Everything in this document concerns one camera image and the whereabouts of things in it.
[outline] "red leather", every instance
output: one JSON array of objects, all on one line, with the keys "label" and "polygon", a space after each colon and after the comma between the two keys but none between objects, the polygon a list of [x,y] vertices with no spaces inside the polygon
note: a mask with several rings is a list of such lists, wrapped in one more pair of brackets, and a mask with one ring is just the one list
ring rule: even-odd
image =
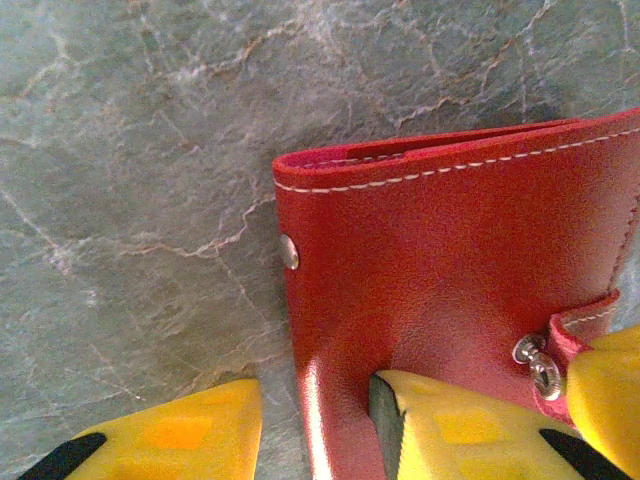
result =
[{"label": "red leather", "polygon": [[[589,344],[609,332],[619,298],[620,293],[614,290],[604,300],[595,304],[551,317],[548,342],[544,351],[553,359],[564,378],[566,378],[567,367],[575,356],[580,352],[591,350]],[[565,396],[550,402],[542,398],[536,388],[532,390],[538,410],[575,427]]]},{"label": "red leather", "polygon": [[535,408],[511,350],[612,289],[639,162],[640,109],[276,159],[315,478],[384,478],[367,416],[379,369]]}]

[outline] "metal rivet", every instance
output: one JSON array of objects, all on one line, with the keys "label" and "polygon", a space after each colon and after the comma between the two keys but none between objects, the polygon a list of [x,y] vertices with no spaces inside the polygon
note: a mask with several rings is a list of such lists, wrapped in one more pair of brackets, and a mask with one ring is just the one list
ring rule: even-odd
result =
[{"label": "metal rivet", "polygon": [[280,235],[280,255],[284,265],[289,270],[297,270],[300,265],[300,257],[298,256],[298,250],[296,249],[293,240],[289,238],[289,235],[284,233]]},{"label": "metal rivet", "polygon": [[564,394],[564,379],[553,359],[540,351],[546,343],[542,335],[525,335],[513,347],[511,355],[516,363],[529,364],[529,374],[538,393],[552,402]]},{"label": "metal rivet", "polygon": [[536,354],[529,364],[529,373],[538,393],[549,402],[564,394],[564,379],[556,363],[544,353]]},{"label": "metal rivet", "polygon": [[533,356],[538,353],[541,349],[543,349],[547,344],[547,341],[544,339],[542,335],[538,335],[537,333],[531,333],[529,335],[525,335],[516,346],[513,347],[513,352],[511,352],[511,356],[521,365],[531,363]]}]

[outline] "marble tile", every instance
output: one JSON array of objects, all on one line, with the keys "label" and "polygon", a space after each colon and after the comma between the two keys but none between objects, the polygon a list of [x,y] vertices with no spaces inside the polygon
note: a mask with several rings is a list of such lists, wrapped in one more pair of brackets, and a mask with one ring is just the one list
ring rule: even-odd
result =
[{"label": "marble tile", "polygon": [[640,3],[464,5],[0,3],[0,478],[253,375],[257,478],[310,478],[273,157],[640,104]]}]

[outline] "white stitching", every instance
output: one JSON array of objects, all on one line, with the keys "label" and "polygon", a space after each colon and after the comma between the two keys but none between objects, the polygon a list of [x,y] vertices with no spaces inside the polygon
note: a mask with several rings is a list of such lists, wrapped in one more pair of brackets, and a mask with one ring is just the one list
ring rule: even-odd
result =
[{"label": "white stitching", "polygon": [[377,157],[341,158],[339,160],[326,160],[324,162],[306,163],[304,165],[300,165],[297,168],[311,168],[311,167],[317,167],[319,165],[331,165],[331,164],[351,163],[351,162],[373,162],[375,160],[384,160],[385,158],[389,158],[389,157],[401,158],[403,155],[404,153],[392,153],[391,155],[378,155]]},{"label": "white stitching", "polygon": [[[594,142],[604,142],[605,140],[610,140],[612,138],[616,138],[620,135],[631,135],[632,133],[638,133],[640,132],[640,127],[638,128],[634,128],[632,130],[626,130],[624,132],[618,132],[618,133],[612,133],[611,135],[607,135],[604,137],[597,137],[594,139],[589,139],[589,140],[584,140],[582,142],[577,142],[577,143],[571,143],[571,144],[564,144],[564,145],[559,145],[557,147],[553,147],[553,148],[547,148],[545,150],[533,150],[531,152],[523,152],[523,153],[517,153],[511,157],[500,157],[500,160],[504,161],[504,162],[508,162],[514,158],[525,158],[531,155],[540,155],[542,152],[546,152],[546,153],[552,153],[555,152],[556,150],[565,150],[567,148],[576,148],[576,147],[580,147],[582,145],[585,145],[587,143],[594,143]],[[396,153],[393,154],[393,157],[399,157],[402,156],[403,154],[401,153]],[[362,160],[369,160],[369,159],[373,159],[373,158],[380,158],[380,157],[365,157]],[[308,165],[305,165],[303,167],[306,166],[317,166],[317,165],[323,165],[323,164],[328,164],[328,163],[342,163],[342,162],[356,162],[358,160],[358,158],[350,158],[350,159],[346,159],[346,160],[331,160],[331,161],[327,161],[327,162],[320,162],[320,163],[311,163]],[[433,175],[435,173],[448,173],[451,171],[455,171],[455,170],[463,170],[466,167],[480,167],[481,165],[488,165],[491,163],[496,163],[497,160],[495,158],[490,158],[487,160],[483,160],[482,162],[473,162],[473,163],[467,163],[464,165],[454,165],[452,167],[442,167],[442,168],[438,168],[437,170],[428,170],[425,172],[420,172],[418,174],[410,174],[410,175],[405,175],[404,177],[398,177],[398,178],[388,178],[386,180],[379,180],[376,182],[369,182],[369,183],[364,183],[364,184],[360,184],[360,185],[348,185],[345,187],[328,187],[328,188],[297,188],[297,187],[291,187],[291,186],[287,186],[287,185],[283,185],[281,183],[279,183],[278,181],[274,180],[274,183],[276,184],[276,186],[278,188],[281,188],[287,192],[296,192],[296,193],[330,193],[330,192],[346,192],[350,189],[353,190],[364,190],[365,188],[370,188],[370,187],[382,187],[383,185],[386,184],[391,184],[391,183],[398,183],[398,182],[402,182],[403,180],[415,180],[416,178],[418,178],[420,175],[422,175],[423,177],[427,177],[430,175]]]},{"label": "white stitching", "polygon": [[577,318],[576,320],[571,320],[570,322],[567,322],[563,325],[564,328],[570,327],[571,325],[575,325],[576,323],[580,323],[580,322],[588,322],[590,320],[596,320],[597,318],[602,318],[602,317],[606,317],[607,315],[611,315],[612,313],[614,313],[616,311],[618,307],[613,307],[610,308],[609,310],[602,312],[602,313],[597,313],[595,315],[592,315],[590,317],[583,317],[583,318]]}]

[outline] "floor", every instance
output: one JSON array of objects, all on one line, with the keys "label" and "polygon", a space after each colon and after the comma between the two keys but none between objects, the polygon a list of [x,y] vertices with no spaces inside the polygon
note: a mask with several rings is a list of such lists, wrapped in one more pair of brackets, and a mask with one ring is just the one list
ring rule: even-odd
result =
[{"label": "floor", "polygon": [[0,478],[255,375],[256,478],[310,478],[271,160],[640,105],[640,2],[459,5],[0,3]]}]

